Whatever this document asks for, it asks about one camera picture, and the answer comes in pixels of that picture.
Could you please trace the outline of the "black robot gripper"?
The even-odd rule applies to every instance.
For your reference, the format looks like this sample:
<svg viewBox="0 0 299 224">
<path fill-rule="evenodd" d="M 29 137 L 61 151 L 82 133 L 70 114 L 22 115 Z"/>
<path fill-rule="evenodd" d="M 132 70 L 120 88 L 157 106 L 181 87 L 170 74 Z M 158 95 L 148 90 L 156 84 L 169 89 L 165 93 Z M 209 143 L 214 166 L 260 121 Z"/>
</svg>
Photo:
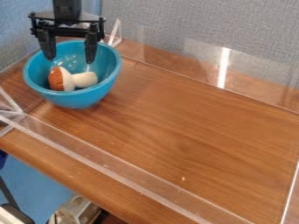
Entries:
<svg viewBox="0 0 299 224">
<path fill-rule="evenodd" d="M 85 12 L 81 0 L 51 0 L 51 10 L 30 12 L 30 33 L 37 36 L 42 55 L 47 61 L 56 57 L 56 36 L 85 36 L 85 58 L 90 64 L 97 53 L 98 40 L 104 38 L 105 19 Z"/>
</svg>

